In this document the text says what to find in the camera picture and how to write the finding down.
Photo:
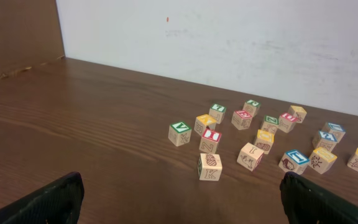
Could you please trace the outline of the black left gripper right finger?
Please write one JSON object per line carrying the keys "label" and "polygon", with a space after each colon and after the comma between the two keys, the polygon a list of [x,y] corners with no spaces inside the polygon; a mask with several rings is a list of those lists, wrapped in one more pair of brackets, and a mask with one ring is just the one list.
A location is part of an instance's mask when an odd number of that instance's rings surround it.
{"label": "black left gripper right finger", "polygon": [[280,191],[290,224],[358,224],[358,206],[295,172],[285,173]]}

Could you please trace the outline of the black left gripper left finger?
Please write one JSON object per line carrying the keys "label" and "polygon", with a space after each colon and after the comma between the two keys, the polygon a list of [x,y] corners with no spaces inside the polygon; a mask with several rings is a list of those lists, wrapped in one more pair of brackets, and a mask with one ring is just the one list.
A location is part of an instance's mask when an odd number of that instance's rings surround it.
{"label": "black left gripper left finger", "polygon": [[79,172],[71,172],[0,209],[0,223],[76,224],[85,190]]}

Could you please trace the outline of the blue 2 block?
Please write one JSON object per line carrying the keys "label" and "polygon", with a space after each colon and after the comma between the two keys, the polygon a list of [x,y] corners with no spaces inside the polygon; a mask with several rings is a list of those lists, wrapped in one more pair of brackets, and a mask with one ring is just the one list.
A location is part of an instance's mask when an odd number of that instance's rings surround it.
{"label": "blue 2 block", "polygon": [[312,140],[312,145],[315,149],[323,147],[329,152],[331,152],[335,148],[336,144],[337,139],[334,134],[327,133],[322,130],[319,130]]}

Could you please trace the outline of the red I block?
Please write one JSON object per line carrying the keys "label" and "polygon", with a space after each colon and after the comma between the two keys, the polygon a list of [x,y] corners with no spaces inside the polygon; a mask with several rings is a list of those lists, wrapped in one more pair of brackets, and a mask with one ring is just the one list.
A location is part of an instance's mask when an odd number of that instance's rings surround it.
{"label": "red I block", "polygon": [[201,136],[199,150],[204,153],[215,154],[221,137],[221,133],[206,129]]}

